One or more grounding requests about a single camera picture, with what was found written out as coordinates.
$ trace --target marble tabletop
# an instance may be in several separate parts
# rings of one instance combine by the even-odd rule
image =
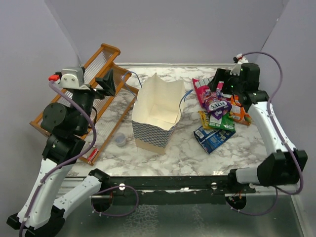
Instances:
[[[203,79],[213,76],[214,67],[129,67],[141,81],[154,73],[165,81],[183,80],[186,91],[193,88],[192,78]],[[128,84],[139,88],[133,75]],[[112,103],[127,105],[132,99],[128,91],[123,91]],[[266,157],[266,149],[255,125],[235,124],[236,133],[226,143],[208,155],[196,141],[193,131],[201,126],[198,111],[201,107],[196,94],[192,92],[186,99],[186,107],[174,131],[165,155],[159,155],[136,147],[131,123],[131,110],[117,129],[127,137],[124,147],[115,145],[113,139],[100,154],[94,166],[77,161],[69,176],[86,176],[90,170],[98,168],[112,176],[166,176],[166,175],[222,175],[233,168],[254,167]],[[106,138],[105,127],[118,117],[118,107],[109,107],[96,124],[97,147]],[[92,140],[91,134],[86,141]]]

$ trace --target green snack bag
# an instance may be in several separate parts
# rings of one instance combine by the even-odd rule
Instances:
[[[232,132],[236,131],[234,121],[231,118],[229,118],[229,113],[225,114],[220,119],[216,119],[211,115],[209,117],[209,126],[211,128],[228,130]]]

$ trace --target checkered pattern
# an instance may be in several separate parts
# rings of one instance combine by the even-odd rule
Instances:
[[[170,141],[171,135],[177,125],[174,125],[169,131],[160,127],[146,123],[138,123],[132,121],[135,139],[149,143],[157,147],[165,148]]]

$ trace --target gray floor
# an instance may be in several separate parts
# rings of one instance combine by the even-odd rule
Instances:
[[[269,208],[274,196],[248,197],[248,212]],[[111,207],[124,213],[127,206]],[[274,212],[249,217],[226,205],[143,205],[124,218],[92,214],[90,200],[66,220],[58,237],[303,237],[290,196],[280,196]]]

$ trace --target gift bag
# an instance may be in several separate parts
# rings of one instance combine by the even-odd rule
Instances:
[[[136,146],[164,154],[184,108],[183,81],[165,82],[154,74],[138,91],[132,112]]]

